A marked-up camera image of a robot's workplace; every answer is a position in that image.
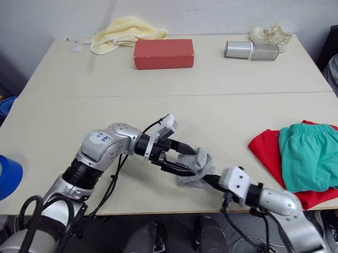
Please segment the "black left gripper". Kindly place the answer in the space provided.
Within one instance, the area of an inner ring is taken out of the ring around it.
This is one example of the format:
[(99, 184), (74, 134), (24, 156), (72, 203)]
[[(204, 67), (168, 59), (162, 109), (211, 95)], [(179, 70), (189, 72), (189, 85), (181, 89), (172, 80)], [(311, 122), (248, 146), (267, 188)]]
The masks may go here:
[(181, 177), (195, 176), (196, 173), (192, 171), (186, 165), (183, 165), (177, 162), (172, 163), (167, 160), (166, 153), (170, 149), (180, 154), (186, 154), (186, 155), (197, 154), (197, 151), (193, 149), (190, 145), (187, 145), (180, 141), (172, 140), (168, 138), (163, 139), (163, 140), (159, 139), (157, 142), (154, 143), (152, 150), (150, 152), (151, 163), (160, 166), (163, 171), (166, 171), (173, 175), (177, 175)]

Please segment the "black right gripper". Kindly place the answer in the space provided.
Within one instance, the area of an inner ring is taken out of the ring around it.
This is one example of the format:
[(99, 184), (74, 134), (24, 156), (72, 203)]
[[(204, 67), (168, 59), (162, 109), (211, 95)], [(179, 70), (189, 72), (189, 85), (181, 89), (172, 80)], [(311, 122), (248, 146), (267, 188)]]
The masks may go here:
[(212, 188), (225, 193), (227, 189), (223, 188), (220, 184), (220, 176), (219, 175), (210, 175), (206, 174), (202, 179), (206, 181)]

